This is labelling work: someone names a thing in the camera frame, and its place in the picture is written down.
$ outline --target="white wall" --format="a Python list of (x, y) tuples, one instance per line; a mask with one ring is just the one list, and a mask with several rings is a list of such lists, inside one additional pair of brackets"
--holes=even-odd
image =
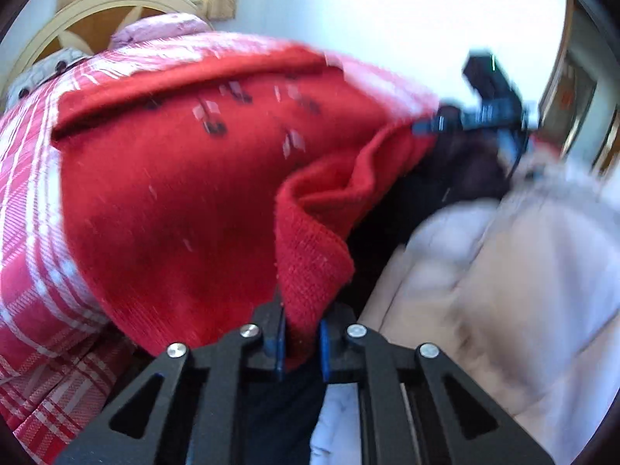
[(213, 22), (218, 31), (265, 34), (267, 0), (237, 0), (237, 13), (231, 21)]
[(461, 77), (470, 49), (488, 48), (538, 102), (562, 36), (565, 0), (268, 0), (264, 33), (412, 76), (442, 97), (475, 97)]
[(0, 86), (28, 42), (56, 13), (57, 0), (30, 0), (0, 43)]
[(596, 90), (570, 156), (593, 164), (611, 119), (620, 105), (620, 65), (593, 22), (581, 12), (573, 15), (568, 50), (596, 82)]

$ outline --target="white fabric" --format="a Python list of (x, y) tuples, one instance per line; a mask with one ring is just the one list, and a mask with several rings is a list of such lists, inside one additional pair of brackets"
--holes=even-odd
[(27, 89), (28, 94), (31, 94), (48, 80), (58, 76), (56, 67), (59, 62), (63, 61), (65, 63), (64, 69), (66, 70), (71, 68), (75, 63), (89, 57), (91, 56), (85, 52), (67, 47), (36, 62), (13, 80), (7, 89), (5, 112), (8, 112), (19, 102), (19, 93), (22, 89)]
[[(557, 465), (620, 387), (619, 216), (594, 181), (567, 176), (436, 213), (396, 250), (360, 318), (392, 343), (436, 343)], [(361, 463), (356, 394), (328, 387), (312, 465)]]

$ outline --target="pink plaid fabric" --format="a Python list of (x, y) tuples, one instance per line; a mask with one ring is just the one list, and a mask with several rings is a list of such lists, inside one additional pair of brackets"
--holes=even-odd
[[(64, 240), (60, 154), (50, 145), (60, 96), (207, 55), (267, 54), (286, 45), (203, 33), (105, 51), (0, 119), (0, 415), (36, 463), (50, 465), (98, 414), (133, 350), (109, 328)], [(329, 60), (395, 117), (436, 107), (413, 82), (349, 58)]]

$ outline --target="pillow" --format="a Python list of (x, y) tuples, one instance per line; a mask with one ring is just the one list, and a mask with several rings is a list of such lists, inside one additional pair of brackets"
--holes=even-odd
[(19, 100), (34, 92), (40, 85), (58, 77), (87, 57), (91, 56), (74, 48), (66, 48), (36, 62), (9, 86), (5, 109), (10, 110)]
[(154, 15), (133, 22), (114, 33), (108, 48), (113, 51), (119, 47), (137, 42), (204, 33), (206, 31), (213, 31), (213, 27), (200, 17), (192, 14)]

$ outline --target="white stripe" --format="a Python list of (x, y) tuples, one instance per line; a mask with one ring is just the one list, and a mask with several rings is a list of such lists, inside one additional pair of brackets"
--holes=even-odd
[(28, 122), (28, 125), (26, 126), (26, 130), (24, 131), (24, 137), (22, 138), (22, 142), (19, 145), (19, 148), (17, 150), (17, 152), (15, 153), (15, 155), (13, 156), (13, 164), (11, 166), (10, 169), (10, 173), (8, 175), (7, 178), (7, 183), (6, 183), (6, 188), (4, 189), (4, 198), (2, 199), (2, 205), (0, 206), (0, 310), (2, 310), (2, 316), (4, 317), (5, 315), (8, 315), (9, 317), (9, 321), (7, 322), (7, 326), (9, 327), (9, 330), (11, 332), (13, 332), (13, 334), (21, 341), (26, 342), (26, 344), (34, 344), (34, 348), (38, 351), (39, 348), (42, 348), (43, 351), (47, 351), (45, 348), (43, 348), (40, 344), (35, 343), (34, 341), (30, 341), (30, 339), (28, 339), (15, 325), (15, 323), (13, 323), (13, 319), (10, 316), (10, 313), (8, 313), (5, 310), (4, 307), (4, 300), (2, 299), (2, 270), (1, 268), (4, 267), (4, 225), (6, 223), (6, 210), (7, 210), (7, 206), (8, 206), (8, 201), (9, 201), (9, 191), (10, 191), (10, 185), (12, 183), (13, 180), (13, 175), (15, 174), (15, 168), (17, 166), (17, 162), (18, 162), (18, 157), (21, 154), (23, 148), (24, 148), (24, 144), (26, 143), (26, 137), (28, 136), (28, 133), (30, 132), (30, 128), (32, 127), (32, 119), (33, 116), (35, 114), (36, 111), (36, 106), (38, 104), (36, 104), (33, 107), (32, 110), (32, 114), (30, 114), (30, 120)]
[(83, 380), (82, 384), (73, 394), (70, 401), (64, 406), (64, 413), (71, 414), (71, 412), (75, 409), (76, 405), (78, 405), (82, 400), (82, 397), (84, 397), (84, 394), (91, 389), (91, 386), (92, 381), (90, 379)]
[(56, 358), (58, 356), (57, 353), (54, 353), (53, 351), (48, 350), (46, 347), (42, 346), (39, 343), (36, 343), (32, 339), (30, 339), (26, 334), (24, 334), (24, 332), (22, 332), (17, 327), (17, 325), (15, 325), (15, 322), (13, 321), (12, 316), (10, 315), (10, 313), (7, 311), (7, 309), (4, 306), (0, 307), (0, 317), (2, 317), (2, 319), (6, 322), (6, 325), (9, 328), (9, 330), (22, 343), (27, 344), (31, 348), (34, 348), (36, 351), (41, 353), (41, 355), (45, 355), (46, 357)]
[(24, 388), (24, 392), (22, 393), (22, 396), (24, 397), (24, 399), (27, 399), (32, 395), (33, 391), (36, 388), (36, 384), (38, 383), (38, 380), (41, 378), (41, 375), (43, 374), (43, 372), (45, 372), (45, 369), (47, 369), (47, 364), (42, 364), (42, 365), (39, 365), (32, 372), (32, 374), (30, 374), (30, 379), (28, 380), (28, 383), (26, 384), (26, 387)]
[(13, 402), (16, 402), (19, 408), (25, 411), (26, 414), (30, 414), (30, 412), (34, 409), (35, 405), (30, 402), (30, 400), (24, 399), (15, 385), (8, 385), (7, 388), (5, 388), (5, 392), (6, 396), (10, 397)]
[(98, 71), (100, 71), (100, 72), (101, 72), (101, 73), (103, 73), (104, 75), (106, 75), (106, 76), (110, 77), (111, 79), (114, 79), (114, 80), (118, 80), (118, 79), (119, 79), (119, 77), (117, 77), (116, 75), (113, 75), (113, 74), (109, 73), (109, 72), (108, 72), (108, 71), (106, 71), (106, 70), (101, 70), (101, 69), (100, 69), (100, 70), (98, 70)]
[(5, 159), (7, 153), (13, 147), (15, 138), (19, 133), (19, 128), (22, 126), (28, 111), (32, 109), (32, 114), (34, 114), (36, 110), (33, 106), (38, 104), (40, 99), (41, 94), (39, 92), (34, 93), (25, 102), (19, 105), (13, 117), (8, 119), (6, 127), (3, 128), (2, 133), (0, 133), (0, 158), (2, 160)]
[(2, 369), (4, 369), (8, 375), (12, 375), (13, 377), (18, 377), (18, 375), (21, 375), (13, 367), (11, 367), (8, 360), (2, 355), (0, 355), (0, 367), (2, 367)]
[[(52, 127), (57, 117), (55, 117), (55, 107), (50, 108), (49, 121), (46, 127)], [(64, 303), (78, 315), (85, 319), (99, 323), (101, 326), (108, 323), (108, 318), (103, 313), (93, 313), (78, 303), (66, 284), (62, 274), (62, 267), (58, 267), (54, 262), (54, 252), (52, 244), (52, 233), (50, 232), (50, 218), (60, 214), (60, 164), (58, 162), (58, 154), (50, 155), (50, 145), (46, 145), (43, 149), (41, 161), (43, 165), (39, 169), (38, 174), (38, 225), (39, 225), (39, 241), (40, 254), (43, 265), (50, 275), (51, 283), (58, 290), (58, 293)], [(101, 327), (93, 327), (93, 332), (98, 332)]]
[(50, 432), (52, 432), (59, 439), (61, 439), (62, 442), (64, 442), (65, 444), (68, 444), (69, 442), (71, 442), (71, 439), (69, 439), (66, 435), (64, 435), (64, 433), (61, 432), (57, 426), (55, 426), (53, 423), (48, 422), (47, 416), (41, 413), (41, 411), (35, 411), (33, 413), (33, 416), (37, 420), (39, 420), (42, 424), (44, 424), (50, 430)]
[[(108, 353), (108, 355), (110, 356), (117, 356), (117, 354), (119, 353), (119, 349), (120, 348), (117, 345), (111, 351), (106, 351), (106, 353)], [(110, 369), (110, 366), (107, 365), (107, 363), (102, 361), (95, 353), (88, 353), (85, 358), (90, 360), (97, 367), (99, 367), (99, 369), (103, 371), (103, 374), (105, 374), (110, 379), (112, 386), (114, 385), (117, 380), (117, 376), (116, 374), (114, 374), (114, 372), (112, 372), (112, 369)]]
[(70, 432), (72, 433), (80, 432), (80, 428), (78, 428), (77, 425), (72, 423), (72, 421), (63, 414), (63, 412), (60, 412), (56, 407), (51, 405), (46, 400), (43, 401), (43, 407), (46, 408), (48, 411), (50, 411), (52, 414), (54, 414), (54, 417), (58, 421), (60, 421), (63, 425), (65, 425)]
[(30, 166), (30, 176), (28, 178), (28, 190), (26, 194), (26, 264), (30, 273), (30, 277), (32, 281), (35, 283), (36, 293), (41, 297), (41, 300), (48, 308), (48, 310), (54, 315), (58, 320), (64, 322), (65, 324), (71, 326), (73, 329), (78, 329), (79, 331), (86, 332), (86, 334), (93, 334), (97, 332), (97, 329), (78, 322), (77, 320), (73, 320), (65, 315), (54, 302), (51, 295), (47, 290), (47, 286), (43, 279), (41, 278), (41, 274), (39, 273), (38, 267), (36, 266), (36, 255), (35, 255), (35, 218), (34, 218), (34, 210), (35, 210), (35, 199), (36, 199), (36, 170), (39, 166), (41, 147), (43, 145), (43, 141), (47, 136), (47, 124), (50, 120), (50, 104), (52, 103), (52, 99), (54, 98), (54, 91), (45, 99), (45, 106), (43, 110), (43, 119), (41, 121), (41, 129), (39, 130), (38, 138), (36, 139), (35, 150), (33, 152), (32, 164)]
[(34, 461), (34, 463), (36, 463), (36, 465), (48, 465), (47, 463), (45, 463), (43, 460), (41, 460), (37, 455), (35, 455), (32, 451), (30, 451), (30, 448), (28, 446), (26, 446), (25, 444), (22, 444), (21, 441), (19, 441), (19, 443), (22, 445), (22, 447), (26, 450), (26, 453), (28, 453), (30, 455), (30, 457), (32, 458), (32, 460)]
[(101, 376), (99, 375), (99, 373), (95, 371), (94, 369), (92, 369), (91, 367), (89, 367), (84, 362), (84, 360), (80, 360), (80, 362), (78, 362), (78, 364), (76, 365), (76, 368), (79, 371), (82, 371), (84, 374), (86, 374), (89, 378), (91, 378), (94, 381), (101, 381), (105, 386), (108, 386), (110, 384), (106, 380), (101, 379)]
[(2, 402), (2, 405), (4, 405), (4, 407), (6, 407), (10, 411), (10, 413), (13, 414), (13, 416), (16, 416), (21, 420), (25, 420), (28, 417), (26, 413), (22, 412), (23, 408), (21, 407), (21, 403), (16, 401), (15, 397), (10, 393), (7, 392), (4, 397), (0, 397), (0, 402)]
[(94, 83), (95, 85), (99, 85), (99, 83), (97, 82), (97, 80), (95, 80), (95, 77), (92, 77), (88, 74), (84, 74), (84, 76), (89, 79), (92, 83)]
[(69, 387), (76, 381), (77, 378), (83, 377), (80, 372), (73, 371), (69, 378), (65, 379), (60, 386), (52, 390), (50, 400), (54, 403), (60, 402), (62, 396), (69, 390)]
[(54, 441), (54, 436), (50, 432), (47, 432), (39, 441), (38, 447), (36, 449), (33, 449), (32, 451), (34, 451), (39, 456), (45, 456), (48, 449), (50, 448), (50, 444), (52, 444), (52, 441)]
[[(76, 76), (77, 72), (71, 71), (71, 77), (69, 79), (70, 86), (68, 87), (79, 89)], [(58, 121), (58, 104), (53, 107), (53, 111), (50, 114), (50, 119), (50, 135), (47, 138), (51, 137), (52, 128)], [(58, 270), (60, 270), (60, 274), (62, 274), (67, 280), (66, 283), (72, 301), (75, 302), (81, 309), (87, 308), (84, 310), (83, 316), (93, 320), (94, 322), (98, 322), (101, 325), (105, 325), (109, 323), (110, 320), (103, 312), (101, 312), (101, 308), (97, 300), (94, 298), (90, 289), (86, 286), (86, 283), (78, 273), (78, 268), (76, 267), (75, 262), (71, 259), (69, 250), (67, 249), (64, 241), (64, 230), (60, 222), (60, 219), (62, 218), (60, 198), (60, 152), (51, 145), (47, 145), (46, 152), (46, 156), (48, 157), (46, 161), (48, 162), (48, 169), (50, 171), (50, 178), (48, 179), (49, 197), (54, 199), (53, 201), (48, 200), (48, 207), (50, 208), (48, 220), (51, 240), (50, 251), (53, 255), (56, 255), (58, 260)], [(71, 292), (71, 287), (80, 299), (80, 303), (77, 303), (75, 300), (74, 295)]]

